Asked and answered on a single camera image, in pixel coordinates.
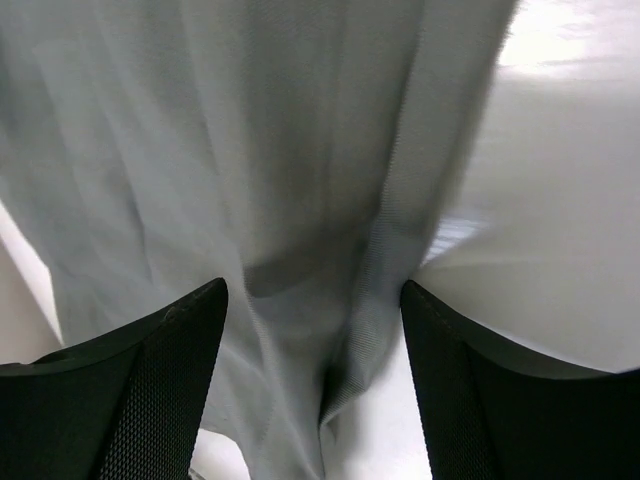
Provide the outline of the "grey pleated skirt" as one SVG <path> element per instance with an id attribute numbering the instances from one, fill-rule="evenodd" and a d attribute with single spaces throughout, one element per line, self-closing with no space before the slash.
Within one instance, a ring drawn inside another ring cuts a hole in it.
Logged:
<path id="1" fill-rule="evenodd" d="M 321 479 L 392 347 L 510 1 L 5 1 L 1 199 L 76 344 L 216 277 L 203 425 Z"/>

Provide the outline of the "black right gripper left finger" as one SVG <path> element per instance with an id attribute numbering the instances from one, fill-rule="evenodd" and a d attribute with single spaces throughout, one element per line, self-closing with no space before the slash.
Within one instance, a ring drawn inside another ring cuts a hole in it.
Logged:
<path id="1" fill-rule="evenodd" d="M 1 368 L 5 479 L 185 479 L 224 329 L 213 280 L 33 363 Z"/>

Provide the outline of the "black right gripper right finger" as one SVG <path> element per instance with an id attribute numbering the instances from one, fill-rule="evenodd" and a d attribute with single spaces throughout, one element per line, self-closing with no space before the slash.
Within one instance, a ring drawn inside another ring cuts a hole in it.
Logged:
<path id="1" fill-rule="evenodd" d="M 418 283 L 400 299 L 436 479 L 635 479 L 639 373 L 606 373 L 518 344 Z"/>

